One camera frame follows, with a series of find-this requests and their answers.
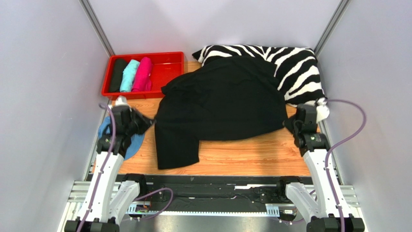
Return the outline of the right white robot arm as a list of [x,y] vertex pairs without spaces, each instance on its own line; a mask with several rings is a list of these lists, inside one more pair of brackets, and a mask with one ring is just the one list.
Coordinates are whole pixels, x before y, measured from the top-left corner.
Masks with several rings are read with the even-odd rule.
[[333,148],[317,131],[317,114],[316,106],[300,104],[296,114],[284,121],[309,169],[316,197],[295,176],[281,178],[280,196],[295,205],[308,232],[364,232],[363,219],[353,215],[339,187],[330,160]]

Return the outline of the black t shirt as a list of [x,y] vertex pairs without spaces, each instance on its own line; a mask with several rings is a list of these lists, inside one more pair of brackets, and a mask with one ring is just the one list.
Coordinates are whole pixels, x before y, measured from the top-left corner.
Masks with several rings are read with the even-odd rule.
[[275,64],[258,58],[220,58],[163,86],[154,126],[158,169],[196,164],[201,141],[282,129],[286,103],[275,71]]

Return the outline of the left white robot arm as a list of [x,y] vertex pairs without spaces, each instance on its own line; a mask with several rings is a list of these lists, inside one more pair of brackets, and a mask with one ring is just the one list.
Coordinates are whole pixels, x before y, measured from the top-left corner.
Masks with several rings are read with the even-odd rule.
[[144,185],[142,175],[133,174],[112,194],[119,169],[132,146],[132,137],[143,134],[154,120],[127,103],[102,105],[102,108],[109,112],[109,132],[103,132],[97,140],[93,177],[75,219],[66,221],[66,232],[118,232],[123,216]]

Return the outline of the blue bucket hat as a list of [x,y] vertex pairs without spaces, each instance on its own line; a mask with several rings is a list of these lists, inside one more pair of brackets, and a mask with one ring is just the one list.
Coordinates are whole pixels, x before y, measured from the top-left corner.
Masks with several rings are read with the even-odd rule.
[[[100,139],[104,134],[110,134],[111,132],[110,126],[110,117],[107,116],[103,119],[103,122],[98,128],[98,138]],[[140,149],[143,144],[145,138],[145,134],[139,135],[135,134],[131,137],[131,145],[128,147],[124,160],[128,160],[133,157]]]

